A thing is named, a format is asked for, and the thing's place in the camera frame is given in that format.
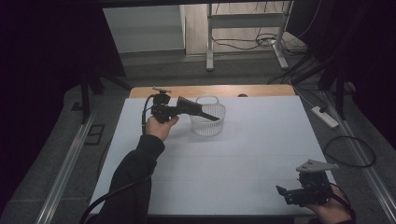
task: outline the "gray floor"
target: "gray floor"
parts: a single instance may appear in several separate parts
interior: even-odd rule
[[[288,57],[287,60],[290,65],[293,65],[300,58],[294,56]],[[122,55],[122,61],[128,75],[122,80],[136,87],[265,84],[269,78],[283,73],[275,55],[270,52],[217,55],[215,71],[211,73],[205,70],[204,56],[186,57],[180,55],[179,52],[125,54]],[[316,90],[318,79],[319,76],[311,77],[302,83],[302,86],[322,97]],[[106,147],[116,129],[123,102],[129,95],[128,91],[106,79],[103,79],[103,83],[106,87],[105,94],[92,95],[92,104],[96,105],[97,111],[93,124],[105,125],[103,137],[98,146],[82,148],[51,223],[78,223],[92,196]],[[301,91],[301,94],[311,104],[321,104],[311,94],[304,91]],[[75,87],[65,95],[64,110],[29,174],[7,204],[1,217],[2,224],[29,224],[37,220],[64,157],[80,127],[81,112],[71,111],[75,102],[80,102],[79,87]],[[322,147],[331,138],[342,134],[340,129],[331,130],[315,117],[309,111],[309,104],[304,103],[304,106]],[[392,195],[395,195],[396,176],[392,172],[396,168],[394,167],[396,164],[394,149],[354,105],[351,96],[346,97],[345,112],[347,124],[354,134],[375,149],[377,155],[375,169]],[[331,151],[344,160],[353,160],[347,144],[337,142],[332,146]],[[390,223],[377,196],[366,181],[362,169],[341,166],[341,169],[334,171],[333,174],[337,183],[349,196],[357,212],[358,223]],[[303,217],[295,220],[295,223],[305,222],[306,218]]]

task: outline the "clear plastic container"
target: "clear plastic container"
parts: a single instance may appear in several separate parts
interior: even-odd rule
[[[224,119],[225,119],[225,106],[219,102],[219,98],[214,95],[204,95],[196,99],[196,103],[199,104],[198,100],[203,98],[215,98],[214,104],[202,104],[202,111],[206,114],[215,116],[219,120],[210,120],[199,116],[190,116],[192,129],[195,133],[201,136],[214,136],[221,132]]]

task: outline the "black sleeve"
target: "black sleeve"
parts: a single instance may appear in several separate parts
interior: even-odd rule
[[[322,223],[316,217],[316,218],[310,219],[307,224],[322,224]],[[356,222],[353,220],[347,220],[347,221],[338,222],[337,224],[356,224]]]
[[[163,141],[158,137],[149,134],[141,136],[136,150],[129,152],[114,172],[109,191],[151,174],[164,148]],[[151,179],[107,199],[95,224],[146,223],[150,193]]]

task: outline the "white tabletop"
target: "white tabletop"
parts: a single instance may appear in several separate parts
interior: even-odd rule
[[[169,105],[176,105],[175,98]],[[152,177],[152,215],[304,215],[276,191],[300,189],[296,167],[325,161],[298,96],[219,98],[224,127],[213,137],[180,115]],[[123,157],[137,146],[146,99],[126,99],[92,202],[108,192]],[[327,172],[331,182],[331,172]],[[102,205],[92,213],[98,213]]]

